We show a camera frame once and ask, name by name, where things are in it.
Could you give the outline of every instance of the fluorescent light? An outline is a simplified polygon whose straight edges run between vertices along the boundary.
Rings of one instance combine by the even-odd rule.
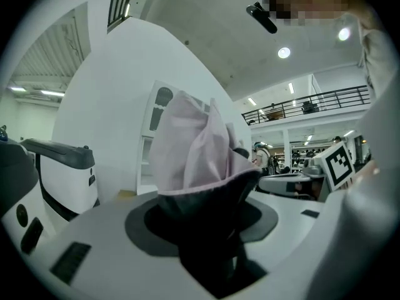
[[[248,101],[250,101],[251,102],[251,104],[253,105],[253,106],[257,106],[257,104],[254,102],[254,100],[253,99],[251,99],[251,98],[249,98],[249,99],[247,99]]]
[[[288,47],[283,47],[277,52],[278,57],[285,59],[290,56],[290,49]]]
[[[125,18],[128,16],[129,8],[131,7],[131,4],[128,3],[126,6],[126,11],[125,11]]]
[[[347,137],[349,134],[351,134],[351,133],[353,133],[353,132],[354,132],[354,130],[349,131],[348,133],[346,133],[346,134],[344,135],[344,137]]]
[[[47,94],[48,96],[56,96],[56,97],[63,97],[64,93],[62,92],[53,92],[53,91],[47,91],[47,90],[41,90],[43,94]]]
[[[10,89],[13,91],[26,91],[23,87],[10,87]]]
[[[345,27],[340,30],[340,32],[337,36],[339,37],[340,41],[347,40],[347,39],[349,39],[349,36],[350,36],[350,30]]]
[[[289,83],[289,89],[290,89],[290,93],[293,94],[294,93],[294,89],[293,89],[293,83]]]

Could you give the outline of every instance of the black slot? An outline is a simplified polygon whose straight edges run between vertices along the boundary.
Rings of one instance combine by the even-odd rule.
[[[89,178],[89,187],[90,187],[90,185],[94,182],[94,181],[96,181],[96,177],[94,176],[94,174]]]
[[[88,244],[73,242],[50,269],[51,273],[70,284],[91,248]]]
[[[40,235],[43,231],[43,225],[38,218],[34,218],[27,228],[21,240],[21,250],[26,254],[30,254],[38,244]]]
[[[301,214],[305,214],[306,216],[310,216],[312,218],[318,218],[319,212],[312,210],[304,210]]]

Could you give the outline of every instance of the cloth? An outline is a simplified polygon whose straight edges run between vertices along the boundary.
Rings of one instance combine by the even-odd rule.
[[[214,99],[206,113],[179,91],[161,116],[149,153],[158,193],[173,196],[218,188],[259,170],[234,152],[236,146],[233,125],[224,124]]]
[[[366,29],[359,22],[359,35],[369,93],[371,100],[375,101],[399,74],[399,56],[385,31]]]
[[[257,157],[261,158],[260,168],[268,167],[268,158],[269,158],[269,156],[268,156],[266,151],[264,151],[262,149],[257,150]]]

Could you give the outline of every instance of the ceiling beam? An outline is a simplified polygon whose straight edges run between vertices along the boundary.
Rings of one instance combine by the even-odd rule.
[[[11,80],[18,83],[44,83],[44,84],[66,84],[71,82],[72,77],[57,77],[57,76],[12,76]]]
[[[60,104],[58,102],[24,99],[24,98],[18,98],[18,97],[16,98],[16,101],[18,101],[19,103],[38,104],[40,106],[53,107],[53,108],[58,108],[60,106]]]

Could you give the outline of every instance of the white column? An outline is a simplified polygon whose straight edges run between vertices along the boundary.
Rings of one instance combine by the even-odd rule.
[[[283,144],[284,144],[284,152],[285,152],[285,167],[292,168],[290,165],[290,155],[291,155],[291,150],[290,150],[290,142],[289,142],[289,132],[287,129],[282,130],[283,133]]]

